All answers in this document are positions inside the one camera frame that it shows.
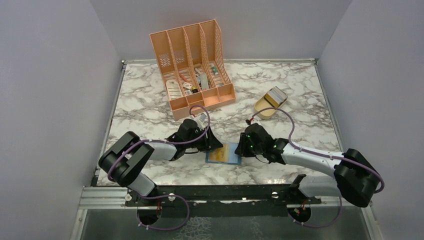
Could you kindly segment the blue card holder wallet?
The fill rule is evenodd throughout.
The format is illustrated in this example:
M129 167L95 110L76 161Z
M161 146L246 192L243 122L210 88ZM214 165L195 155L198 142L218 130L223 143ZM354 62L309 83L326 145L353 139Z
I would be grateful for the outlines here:
M205 162L210 164L241 165L241 156L235 154L238 144L225 142L223 147L206 153Z

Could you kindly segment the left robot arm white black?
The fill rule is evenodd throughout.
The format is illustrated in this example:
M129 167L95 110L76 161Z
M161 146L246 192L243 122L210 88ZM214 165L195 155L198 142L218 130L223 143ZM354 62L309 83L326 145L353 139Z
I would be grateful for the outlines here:
M178 130L164 140L141 140L134 132L126 132L100 157L98 165L110 181L135 191L138 199L149 206L157 200L157 185L142 173L148 161L175 161L187 149L206 152L223 146L211 128L202 128L195 120L185 119Z

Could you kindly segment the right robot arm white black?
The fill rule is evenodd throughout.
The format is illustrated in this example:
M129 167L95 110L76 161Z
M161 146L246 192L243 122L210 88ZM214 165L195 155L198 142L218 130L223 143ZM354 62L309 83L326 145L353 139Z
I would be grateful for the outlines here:
M308 197L342 197L365 208L383 182L376 169L356 149L323 151L296 145L289 139L273 138L259 124L249 125L240 134L234 153L240 157L266 158L270 163L296 165L322 173L307 176L288 190L289 199L300 204Z

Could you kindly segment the beige oval card tray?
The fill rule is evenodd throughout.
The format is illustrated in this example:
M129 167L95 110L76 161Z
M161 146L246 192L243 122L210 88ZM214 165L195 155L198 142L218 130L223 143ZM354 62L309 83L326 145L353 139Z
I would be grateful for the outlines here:
M254 110L256 112L259 112L258 117L263 120L270 119L276 112L276 109L281 109L283 105L287 102L285 102L282 106L279 108L272 107L265 99L265 94L254 104Z

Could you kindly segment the stack of credit cards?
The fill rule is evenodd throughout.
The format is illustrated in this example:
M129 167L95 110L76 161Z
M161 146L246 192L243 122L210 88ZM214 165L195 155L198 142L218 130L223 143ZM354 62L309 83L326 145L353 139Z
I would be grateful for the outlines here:
M264 95L264 99L274 108L279 108L288 99L288 95L278 86L274 86Z

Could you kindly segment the orange plastic desk organizer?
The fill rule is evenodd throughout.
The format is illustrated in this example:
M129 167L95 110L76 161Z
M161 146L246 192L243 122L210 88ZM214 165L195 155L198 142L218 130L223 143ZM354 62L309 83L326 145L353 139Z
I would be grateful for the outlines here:
M222 33L215 19L149 35L175 120L235 103L224 67ZM206 74L209 89L200 87Z

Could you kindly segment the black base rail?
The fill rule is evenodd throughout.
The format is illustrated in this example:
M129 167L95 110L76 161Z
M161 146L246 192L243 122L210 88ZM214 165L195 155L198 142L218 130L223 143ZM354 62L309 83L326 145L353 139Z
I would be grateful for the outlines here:
M321 203L316 197L301 196L290 184L259 185L160 185L144 199L130 190L127 207L143 215L159 214L163 218L190 217L286 217L288 208Z

